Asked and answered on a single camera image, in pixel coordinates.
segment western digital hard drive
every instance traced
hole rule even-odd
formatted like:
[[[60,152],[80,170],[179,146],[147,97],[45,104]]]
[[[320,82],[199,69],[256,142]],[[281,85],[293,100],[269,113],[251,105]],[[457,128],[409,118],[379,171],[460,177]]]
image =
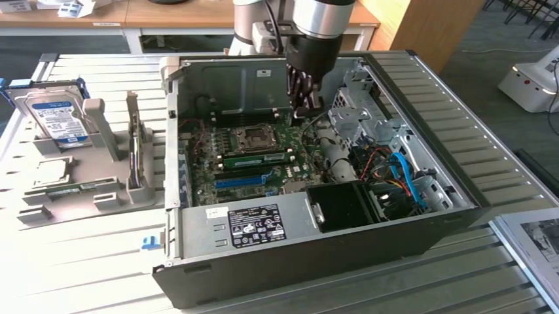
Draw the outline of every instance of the western digital hard drive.
[[[53,139],[60,148],[91,145],[88,134],[96,132],[83,111],[88,98],[83,80],[32,82],[6,90],[16,108],[37,125],[39,139]]]

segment green motherboard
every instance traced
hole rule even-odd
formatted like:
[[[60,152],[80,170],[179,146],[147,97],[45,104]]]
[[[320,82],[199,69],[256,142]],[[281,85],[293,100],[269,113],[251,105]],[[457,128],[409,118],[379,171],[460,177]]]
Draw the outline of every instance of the green motherboard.
[[[304,126],[273,124],[220,128],[208,121],[191,129],[187,145],[193,206],[299,192],[320,184],[300,141]],[[312,145],[311,154],[319,155]]]

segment blue hard drive label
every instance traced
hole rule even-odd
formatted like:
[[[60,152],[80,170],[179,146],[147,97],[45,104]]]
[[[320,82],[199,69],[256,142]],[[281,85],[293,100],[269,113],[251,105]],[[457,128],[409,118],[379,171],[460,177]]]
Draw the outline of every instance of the blue hard drive label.
[[[53,140],[68,144],[85,141],[85,128],[73,114],[75,107],[69,101],[35,103],[32,108],[36,119]]]

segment blue pcie slot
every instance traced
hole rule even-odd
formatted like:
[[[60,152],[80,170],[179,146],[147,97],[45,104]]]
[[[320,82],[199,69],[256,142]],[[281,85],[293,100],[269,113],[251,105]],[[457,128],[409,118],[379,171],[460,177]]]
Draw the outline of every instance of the blue pcie slot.
[[[265,176],[259,175],[252,178],[216,181],[216,188],[235,188],[237,186],[263,185],[265,184]]]

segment motherboard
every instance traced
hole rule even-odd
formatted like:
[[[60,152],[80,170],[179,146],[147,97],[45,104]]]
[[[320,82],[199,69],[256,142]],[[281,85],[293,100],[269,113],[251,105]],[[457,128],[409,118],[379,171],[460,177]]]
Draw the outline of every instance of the motherboard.
[[[304,145],[304,126],[291,126],[281,112],[212,115],[184,120],[179,129],[193,206],[299,192],[323,181],[312,165],[320,149]]]

